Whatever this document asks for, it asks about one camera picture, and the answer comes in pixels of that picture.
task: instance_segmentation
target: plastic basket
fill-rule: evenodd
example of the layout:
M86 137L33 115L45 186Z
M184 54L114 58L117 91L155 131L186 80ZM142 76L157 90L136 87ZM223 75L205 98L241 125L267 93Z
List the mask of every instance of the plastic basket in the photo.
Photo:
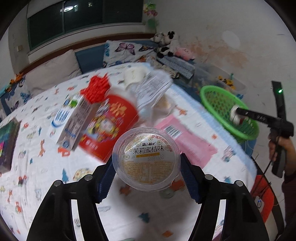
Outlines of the plastic basket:
M248 109L236 96L223 88L208 85L201 88L200 98L205 108L234 136L238 143L254 140L258 137L259 127L256 121L244 120L238 126L230 121L230 111L234 105Z

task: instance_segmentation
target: pillow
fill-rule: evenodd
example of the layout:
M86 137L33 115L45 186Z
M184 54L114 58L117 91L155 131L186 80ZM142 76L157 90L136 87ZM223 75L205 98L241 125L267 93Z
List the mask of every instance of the pillow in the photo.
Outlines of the pillow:
M64 81L81 75L73 50L55 57L26 74L26 83L32 97Z
M23 77L19 83L14 84L12 90L9 93L6 93L3 97L11 112L26 104L28 100L31 99L31 93L26 85L25 77Z
M103 58L103 67L123 64L127 62L146 62L149 56L156 57L156 48L123 41L107 40Z

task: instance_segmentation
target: butterfly pillow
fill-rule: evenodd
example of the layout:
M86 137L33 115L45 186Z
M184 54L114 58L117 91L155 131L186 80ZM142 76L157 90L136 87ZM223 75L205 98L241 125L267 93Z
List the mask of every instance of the butterfly pillow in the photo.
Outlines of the butterfly pillow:
M150 56L156 56L154 47L124 41L106 41L103 67L128 62L145 62Z
M31 93L26 85L25 77L23 77L23 79L15 84L12 90L7 93L5 102L12 112L18 107L26 104L29 99L31 99Z

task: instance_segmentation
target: dark book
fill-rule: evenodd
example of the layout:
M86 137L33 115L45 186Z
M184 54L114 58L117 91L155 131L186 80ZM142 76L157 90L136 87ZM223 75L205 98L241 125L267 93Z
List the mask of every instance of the dark book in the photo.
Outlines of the dark book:
M0 172L11 170L11 162L15 142L20 129L20 122L13 118L9 123L0 128Z

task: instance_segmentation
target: bedsheet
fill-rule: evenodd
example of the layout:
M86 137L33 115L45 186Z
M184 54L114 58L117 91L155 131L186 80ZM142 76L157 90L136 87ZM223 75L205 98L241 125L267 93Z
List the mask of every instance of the bedsheet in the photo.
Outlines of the bedsheet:
M80 147L69 152L47 138L47 129L56 111L67 95L86 87L93 75L108 73L111 85L118 85L123 72L138 64L99 69L61 83L29 100L0 124L6 124L13 117L22 121L12 169L0 175L0 212L19 240L26 240L37 209L55 180L74 182L103 164ZM219 181L242 180L251 190L257 170L235 139L181 88L172 85L166 94L172 96L177 105L174 117L217 149L203 171ZM107 198L97 208L110 241L188 240L200 205L190 198L181 174L171 189L157 192L135 190L115 175ZM72 213L77 240L81 241L83 236L74 200ZM222 230L224 213L225 201L222 200L214 236Z

